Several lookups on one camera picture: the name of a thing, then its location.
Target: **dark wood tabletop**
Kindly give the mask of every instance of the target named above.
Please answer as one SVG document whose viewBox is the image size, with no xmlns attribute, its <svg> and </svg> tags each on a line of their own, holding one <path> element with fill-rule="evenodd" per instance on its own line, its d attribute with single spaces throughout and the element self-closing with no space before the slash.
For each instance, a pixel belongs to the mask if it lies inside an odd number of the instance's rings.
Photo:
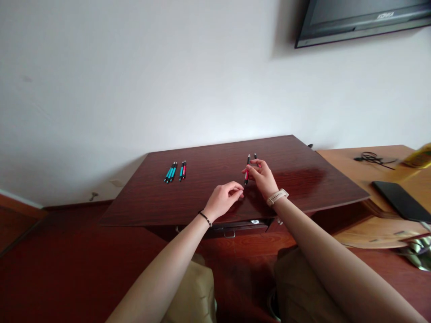
<svg viewBox="0 0 431 323">
<path fill-rule="evenodd" d="M 369 198 L 367 192 L 293 135 L 149 153 L 100 220 L 107 226 L 185 225 L 196 216 L 217 185 L 244 184 L 248 154 L 267 162 L 279 188 L 303 212 L 346 205 Z M 181 162 L 187 178 L 178 180 Z M 178 162 L 175 180 L 166 173 Z M 217 223 L 274 217 L 254 182 Z"/>
</svg>

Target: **black bracelet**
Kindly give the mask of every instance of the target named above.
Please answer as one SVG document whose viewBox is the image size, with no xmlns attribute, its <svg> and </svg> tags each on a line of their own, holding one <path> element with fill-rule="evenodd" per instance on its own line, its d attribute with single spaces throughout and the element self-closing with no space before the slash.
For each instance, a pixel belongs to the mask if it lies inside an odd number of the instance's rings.
<svg viewBox="0 0 431 323">
<path fill-rule="evenodd" d="M 205 214 L 204 214 L 204 213 L 202 213 L 202 211 L 203 211 L 203 209 L 202 209 L 202 210 L 200 210 L 198 213 L 199 213 L 201 216 L 203 216 L 203 217 L 208 221 L 208 224 L 210 225 L 210 227 L 212 227 L 212 223 L 210 222 L 210 220 L 208 220 L 208 218 L 205 216 Z"/>
</svg>

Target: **khaki pants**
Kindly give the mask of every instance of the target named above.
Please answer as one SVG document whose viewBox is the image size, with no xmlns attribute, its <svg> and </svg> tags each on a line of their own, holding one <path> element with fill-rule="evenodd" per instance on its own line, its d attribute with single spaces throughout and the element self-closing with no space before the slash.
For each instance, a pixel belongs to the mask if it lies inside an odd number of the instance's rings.
<svg viewBox="0 0 431 323">
<path fill-rule="evenodd" d="M 286 253 L 276 262 L 275 279 L 282 322 L 350 322 L 299 249 Z M 200 255 L 192 259 L 162 322 L 217 322 L 214 276 L 212 270 L 204 266 Z"/>
<path fill-rule="evenodd" d="M 282 322 L 350 322 L 299 249 L 279 258 L 274 271 Z"/>
<path fill-rule="evenodd" d="M 195 254 L 162 323 L 217 323 L 214 276 Z"/>
</svg>

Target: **smartphone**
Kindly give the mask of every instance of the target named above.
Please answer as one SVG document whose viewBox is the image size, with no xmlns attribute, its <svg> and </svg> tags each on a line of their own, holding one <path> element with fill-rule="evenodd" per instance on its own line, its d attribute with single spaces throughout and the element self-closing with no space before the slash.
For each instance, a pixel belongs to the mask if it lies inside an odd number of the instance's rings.
<svg viewBox="0 0 431 323">
<path fill-rule="evenodd" d="M 374 181 L 372 185 L 401 217 L 410 221 L 431 223 L 431 214 L 399 184 Z"/>
</svg>

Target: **drawer handle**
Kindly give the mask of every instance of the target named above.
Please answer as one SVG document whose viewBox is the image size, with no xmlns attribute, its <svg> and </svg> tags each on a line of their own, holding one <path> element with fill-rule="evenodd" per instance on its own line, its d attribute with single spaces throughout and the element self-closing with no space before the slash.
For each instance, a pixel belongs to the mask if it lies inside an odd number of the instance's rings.
<svg viewBox="0 0 431 323">
<path fill-rule="evenodd" d="M 235 236 L 236 236 L 235 231 L 233 232 L 233 236 L 230 236 L 230 237 L 227 237 L 227 236 L 226 236 L 226 232 L 224 233 L 224 237 L 225 237 L 226 239 L 233 239 L 233 238 L 235 238 Z"/>
</svg>

